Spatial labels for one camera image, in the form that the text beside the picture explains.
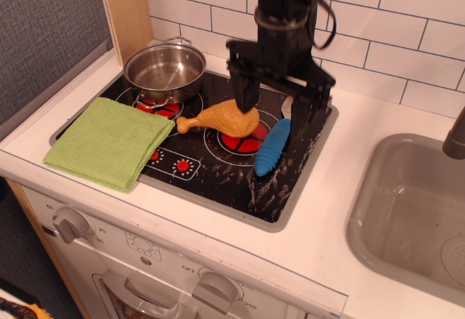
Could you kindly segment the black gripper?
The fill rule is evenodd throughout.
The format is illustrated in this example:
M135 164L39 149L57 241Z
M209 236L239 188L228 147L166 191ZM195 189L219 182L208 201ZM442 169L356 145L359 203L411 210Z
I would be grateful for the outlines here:
M227 66L236 104L247 113L259 101L259 85L292 95L290 144L319 133L332 113L335 79L313 60L315 22L289 31L258 29L257 41L229 40Z

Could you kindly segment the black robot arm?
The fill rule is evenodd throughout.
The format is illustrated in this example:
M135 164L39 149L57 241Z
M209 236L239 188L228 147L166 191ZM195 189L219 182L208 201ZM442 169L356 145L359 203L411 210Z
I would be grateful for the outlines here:
M291 139L303 137L319 113L330 106L335 79L313 59L318 8L324 0L258 0L256 41L229 40L227 68L237 106L249 111L261 85L293 97Z

